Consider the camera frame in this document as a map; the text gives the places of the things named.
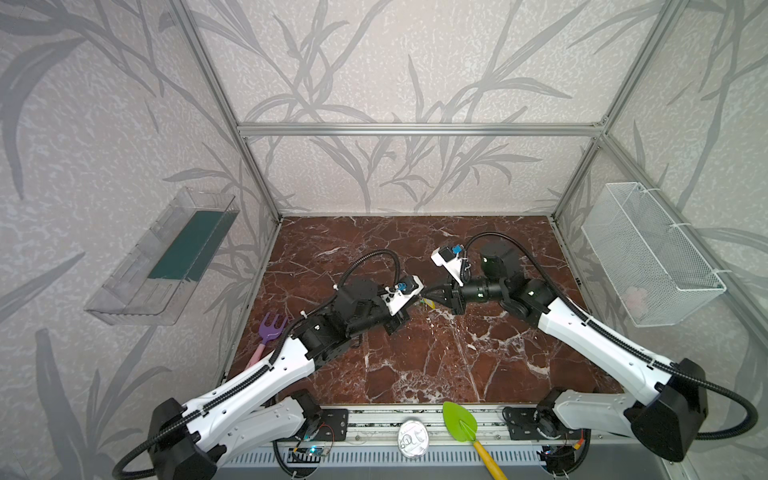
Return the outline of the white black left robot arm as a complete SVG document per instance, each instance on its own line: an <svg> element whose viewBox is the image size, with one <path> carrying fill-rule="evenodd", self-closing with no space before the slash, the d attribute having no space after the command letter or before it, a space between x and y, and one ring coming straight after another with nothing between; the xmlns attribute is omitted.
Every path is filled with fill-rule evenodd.
<svg viewBox="0 0 768 480"><path fill-rule="evenodd" d="M214 390L180 404L170 399L153 413L149 447L158 479L210 479L232 459L276 440L306 435L322 410L305 391L268 400L343 355L353 339L377 327L393 333L424 285L415 275L384 287L356 279L302 316L274 350Z"/></svg>

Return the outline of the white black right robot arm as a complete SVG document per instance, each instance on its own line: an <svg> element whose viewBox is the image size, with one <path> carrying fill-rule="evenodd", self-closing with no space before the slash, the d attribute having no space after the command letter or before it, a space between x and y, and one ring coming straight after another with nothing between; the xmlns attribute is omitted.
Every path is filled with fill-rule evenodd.
<svg viewBox="0 0 768 480"><path fill-rule="evenodd" d="M437 248L431 259L451 277L429 293L433 301L455 315L464 314L470 303L496 302L513 317L578 351L622 386L620 394L559 387L539 404L548 422L631 437L668 461L685 458L708 415L706 390L695 383L705 378L698 364L690 359L674 362L606 327L548 281L527 277L518 254L503 242L482 249L480 277L472 275L460 245Z"/></svg>

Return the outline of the round silver tin lid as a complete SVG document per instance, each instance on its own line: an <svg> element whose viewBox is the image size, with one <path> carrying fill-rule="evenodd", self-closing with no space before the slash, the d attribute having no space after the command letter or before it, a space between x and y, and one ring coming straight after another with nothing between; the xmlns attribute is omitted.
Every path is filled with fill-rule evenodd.
<svg viewBox="0 0 768 480"><path fill-rule="evenodd" d="M401 424L398 430L397 446L405 458L423 457L427 453L429 443L429 432L424 423L410 419Z"/></svg>

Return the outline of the purple toy rake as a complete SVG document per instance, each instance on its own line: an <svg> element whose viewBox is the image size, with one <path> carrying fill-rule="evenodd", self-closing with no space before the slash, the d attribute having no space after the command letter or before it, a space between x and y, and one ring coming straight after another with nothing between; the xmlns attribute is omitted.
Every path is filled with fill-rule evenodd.
<svg viewBox="0 0 768 480"><path fill-rule="evenodd" d="M251 366L255 365L262 358L267 344L273 340L278 339L288 323L289 318L287 316L281 316L275 312L268 312L264 316L258 327L260 343L257 346L254 354L249 359L246 368L250 368Z"/></svg>

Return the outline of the pink object in basket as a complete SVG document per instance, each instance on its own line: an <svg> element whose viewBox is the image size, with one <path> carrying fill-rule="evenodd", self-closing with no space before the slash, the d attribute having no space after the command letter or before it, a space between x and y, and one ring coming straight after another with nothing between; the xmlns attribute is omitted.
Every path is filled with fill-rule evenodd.
<svg viewBox="0 0 768 480"><path fill-rule="evenodd" d="M628 287L622 296L625 308L635 320L643 318L649 311L648 291L644 288Z"/></svg>

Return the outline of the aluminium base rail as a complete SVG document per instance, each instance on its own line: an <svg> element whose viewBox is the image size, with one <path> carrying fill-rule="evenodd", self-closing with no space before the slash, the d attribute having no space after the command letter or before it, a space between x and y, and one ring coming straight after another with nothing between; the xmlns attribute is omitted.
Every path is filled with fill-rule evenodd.
<svg viewBox="0 0 768 480"><path fill-rule="evenodd" d="M199 467L183 462L179 478L210 479L221 468L285 466L291 477L318 467L483 466L479 442L500 467L541 466L555 478L570 478L600 444L631 446L633 440L601 431L568 430L551 435L535 426L531 405L468 405L463 418L474 432L453 435L440 405L347 405L318 410L288 398L251 412L203 452Z"/></svg>

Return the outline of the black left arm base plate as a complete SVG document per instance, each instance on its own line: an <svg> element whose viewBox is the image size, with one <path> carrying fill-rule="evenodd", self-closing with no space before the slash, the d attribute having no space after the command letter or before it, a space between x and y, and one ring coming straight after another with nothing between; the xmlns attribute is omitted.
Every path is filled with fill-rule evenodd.
<svg viewBox="0 0 768 480"><path fill-rule="evenodd" d="M309 420L296 434L281 438L280 441L344 441L347 437L347 430L350 423L349 417L349 409L323 409L317 419Z"/></svg>

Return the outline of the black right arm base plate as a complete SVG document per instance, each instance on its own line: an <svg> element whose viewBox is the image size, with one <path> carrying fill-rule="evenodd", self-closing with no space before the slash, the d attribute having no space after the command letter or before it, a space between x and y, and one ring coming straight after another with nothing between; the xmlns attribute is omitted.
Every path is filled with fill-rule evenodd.
<svg viewBox="0 0 768 480"><path fill-rule="evenodd" d="M501 411L511 440L575 441L581 430L567 428L554 413L536 406L505 406Z"/></svg>

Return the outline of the clear plastic wall tray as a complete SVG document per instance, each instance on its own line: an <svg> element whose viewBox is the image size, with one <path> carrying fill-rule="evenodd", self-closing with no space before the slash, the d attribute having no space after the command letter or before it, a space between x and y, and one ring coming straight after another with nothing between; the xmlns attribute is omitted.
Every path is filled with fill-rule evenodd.
<svg viewBox="0 0 768 480"><path fill-rule="evenodd" d="M239 213L233 194L181 188L85 311L111 326L174 325Z"/></svg>

